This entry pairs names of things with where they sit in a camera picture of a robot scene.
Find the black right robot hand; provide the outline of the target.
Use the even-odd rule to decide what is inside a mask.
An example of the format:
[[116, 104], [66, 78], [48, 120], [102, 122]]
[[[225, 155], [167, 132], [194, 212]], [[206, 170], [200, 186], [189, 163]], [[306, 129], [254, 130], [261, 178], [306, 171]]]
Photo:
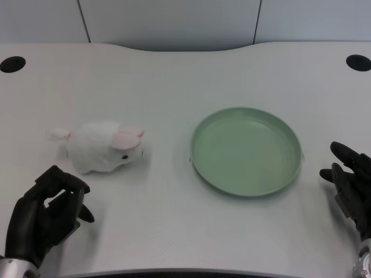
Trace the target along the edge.
[[354, 221], [361, 240], [369, 239], [370, 157], [336, 141], [331, 143], [330, 150], [352, 172], [332, 163], [331, 168], [320, 170], [319, 175], [335, 185], [335, 200], [345, 217]]

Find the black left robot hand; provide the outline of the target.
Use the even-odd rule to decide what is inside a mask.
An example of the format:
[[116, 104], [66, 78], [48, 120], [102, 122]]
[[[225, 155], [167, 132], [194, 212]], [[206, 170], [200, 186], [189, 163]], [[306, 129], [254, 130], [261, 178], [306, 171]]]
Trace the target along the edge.
[[50, 167], [17, 201], [6, 235], [5, 257], [39, 268], [50, 249], [71, 236], [81, 221], [94, 222], [83, 203], [89, 192], [80, 178], [56, 165]]

